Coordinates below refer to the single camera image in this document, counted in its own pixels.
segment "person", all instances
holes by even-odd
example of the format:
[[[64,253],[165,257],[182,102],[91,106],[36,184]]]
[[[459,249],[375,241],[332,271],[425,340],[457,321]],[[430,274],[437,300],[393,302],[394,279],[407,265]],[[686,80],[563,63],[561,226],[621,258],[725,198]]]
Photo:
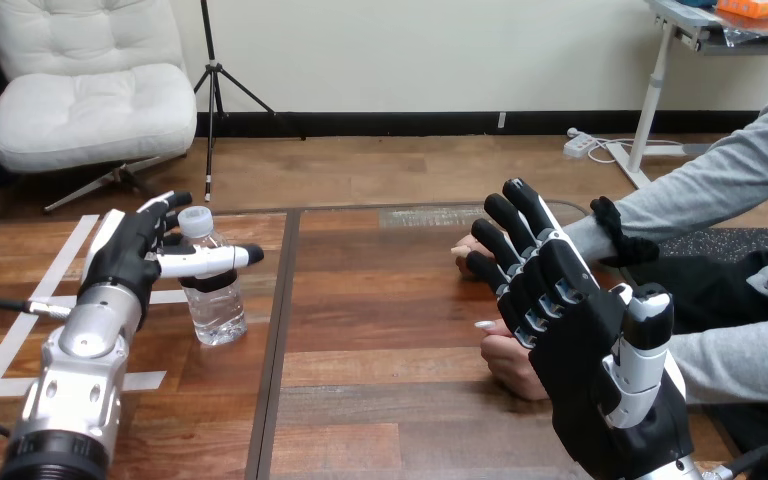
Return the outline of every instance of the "person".
[[[768,106],[745,129],[615,206],[623,234],[661,242],[767,199]],[[606,230],[594,216],[564,228],[587,262],[630,257]],[[489,254],[471,236],[458,245]],[[688,403],[717,405],[715,415],[741,450],[768,444],[768,251],[736,263],[667,257],[626,268],[633,282],[659,283],[673,295],[676,325],[669,348],[684,376]],[[524,399],[546,398],[528,350],[511,338],[504,322],[486,332],[481,355],[492,374]],[[753,478],[768,478],[768,468]]]

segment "power strip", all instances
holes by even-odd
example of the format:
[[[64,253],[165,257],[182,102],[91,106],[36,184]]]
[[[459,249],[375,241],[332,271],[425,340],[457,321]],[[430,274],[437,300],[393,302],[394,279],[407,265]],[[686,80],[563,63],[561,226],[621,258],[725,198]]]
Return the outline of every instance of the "power strip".
[[[581,158],[590,150],[596,148],[599,143],[595,138],[586,133],[579,133],[564,145],[564,155],[573,158]]]

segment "tape marking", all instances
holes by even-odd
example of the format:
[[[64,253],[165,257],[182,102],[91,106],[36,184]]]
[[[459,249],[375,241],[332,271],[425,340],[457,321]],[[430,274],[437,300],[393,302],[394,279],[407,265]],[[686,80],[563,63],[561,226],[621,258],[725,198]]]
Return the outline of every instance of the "tape marking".
[[[34,300],[72,308],[77,303],[78,297],[75,295],[62,295],[57,297],[35,298]],[[149,303],[152,305],[187,303],[187,294],[185,294],[183,290],[159,290],[157,292],[151,292]]]
[[[160,388],[166,371],[126,373],[123,390],[133,392],[138,390],[157,390]],[[24,397],[36,377],[2,378],[0,379],[0,398]]]
[[[34,293],[31,294],[32,298],[49,297],[54,293],[54,289],[60,283],[63,275],[66,274],[66,270],[72,263],[72,260],[78,255],[78,251],[84,244],[84,241],[92,232],[93,227],[98,221],[98,215],[84,215],[72,230],[72,234],[63,244],[57,257],[51,262],[51,266],[43,275],[42,280],[37,284],[37,288]],[[7,335],[1,340],[0,344],[0,379],[4,376],[7,368],[13,363],[13,359],[25,343],[25,339],[31,333],[34,328],[34,324],[37,322],[36,315],[29,315],[27,313],[21,313],[16,317],[16,321],[7,331]]]

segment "black mat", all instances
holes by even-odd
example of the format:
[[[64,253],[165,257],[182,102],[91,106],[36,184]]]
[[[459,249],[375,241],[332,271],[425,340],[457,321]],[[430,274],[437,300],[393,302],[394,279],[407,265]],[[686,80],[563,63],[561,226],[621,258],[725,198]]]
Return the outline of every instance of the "black mat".
[[[768,228],[706,228],[661,245],[661,255],[707,255],[736,262],[755,250],[768,250]]]

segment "black baseboard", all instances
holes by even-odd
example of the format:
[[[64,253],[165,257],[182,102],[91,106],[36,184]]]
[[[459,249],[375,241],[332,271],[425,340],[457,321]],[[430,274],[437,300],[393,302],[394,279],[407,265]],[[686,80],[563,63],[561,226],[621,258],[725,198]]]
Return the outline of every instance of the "black baseboard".
[[[633,133],[640,111],[445,113],[282,113],[309,137],[437,135],[563,135],[570,127],[590,134]],[[652,133],[731,133],[758,117],[756,111],[661,111]],[[198,114],[196,135],[207,136],[208,114]],[[229,113],[214,122],[218,137],[292,137],[268,113]]]

